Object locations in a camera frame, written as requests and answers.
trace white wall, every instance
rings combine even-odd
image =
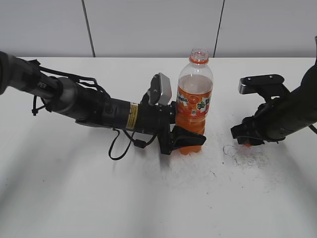
[[[81,1],[0,1],[0,51],[16,56],[91,57]]]
[[[223,0],[85,0],[97,57],[213,54]],[[225,0],[216,57],[314,57],[317,0]],[[0,2],[0,51],[91,57],[81,0]]]
[[[222,0],[85,0],[96,56],[212,54]]]
[[[315,57],[317,0],[226,0],[216,57]]]

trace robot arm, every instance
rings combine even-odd
[[[41,71],[62,77],[52,77]],[[58,72],[40,67],[37,60],[25,61],[0,52],[0,95],[7,86],[34,95],[34,115],[41,108],[75,119],[81,125],[122,129],[137,147],[145,148],[157,136],[160,151],[169,155],[184,146],[203,145],[206,138],[175,124],[175,102],[171,98],[169,78],[156,74],[141,103],[111,98],[94,78]],[[36,99],[43,106],[36,108]],[[149,142],[133,139],[127,131],[153,135]]]

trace bottle label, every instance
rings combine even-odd
[[[204,94],[190,94],[178,87],[177,112],[191,118],[202,117],[209,110],[211,91]]]

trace bottle neck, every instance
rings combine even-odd
[[[191,67],[194,67],[194,68],[204,68],[208,66],[208,63],[193,63],[191,61],[189,61],[189,64],[191,65]]]

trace black cable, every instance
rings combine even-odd
[[[114,138],[114,140],[112,141],[112,143],[111,143],[111,145],[110,145],[110,148],[109,148],[109,151],[108,151],[108,155],[109,155],[109,157],[110,157],[112,160],[120,160],[120,159],[122,159],[122,158],[126,155],[126,153],[128,152],[128,150],[129,150],[129,148],[130,148],[130,145],[131,145],[131,143],[132,143],[132,140],[130,140],[130,142],[129,142],[127,148],[125,149],[125,151],[123,152],[123,154],[120,155],[119,157],[114,158],[114,157],[111,156],[111,152],[112,152],[112,148],[113,148],[113,145],[114,145],[115,141],[117,140],[117,138],[118,138],[119,135],[120,135],[120,131],[119,131],[118,129],[115,129],[115,128],[113,128],[112,130],[115,130],[116,132],[118,132],[118,135],[117,135],[117,136]]]
[[[97,81],[95,78],[91,78],[91,77],[83,77],[83,76],[79,76],[76,74],[72,74],[72,73],[65,73],[65,72],[60,72],[57,70],[53,70],[50,68],[44,68],[39,66],[40,71],[46,72],[46,73],[52,73],[52,74],[56,74],[56,75],[60,75],[60,76],[64,76],[64,77],[68,77],[68,78],[78,78],[81,80],[86,80],[86,81],[93,81],[95,84],[97,84]]]
[[[317,128],[314,127],[313,125],[309,126],[310,130],[312,130],[313,132],[315,132],[317,134]]]
[[[104,93],[107,98],[110,98],[110,95],[106,92],[106,90],[102,86],[100,86],[97,83],[95,78],[83,77],[83,76],[80,76],[80,75],[77,75],[77,74],[65,73],[65,72],[53,70],[53,69],[50,69],[50,68],[44,68],[44,67],[41,67],[41,66],[39,66],[39,68],[40,68],[40,71],[43,71],[43,72],[46,72],[46,73],[52,73],[52,74],[59,75],[59,76],[68,77],[69,79],[73,80],[76,83],[85,85],[87,87],[92,87],[92,88],[94,87],[97,91],[100,91],[101,93]],[[92,81],[92,82],[94,82],[94,84],[90,84],[90,83],[86,83],[86,82],[80,82],[80,80]]]
[[[131,141],[133,141],[134,146],[140,148],[145,148],[146,146],[150,145],[157,136],[157,134],[154,134],[148,142],[145,142],[143,140],[133,139],[126,130],[123,130],[123,132]]]

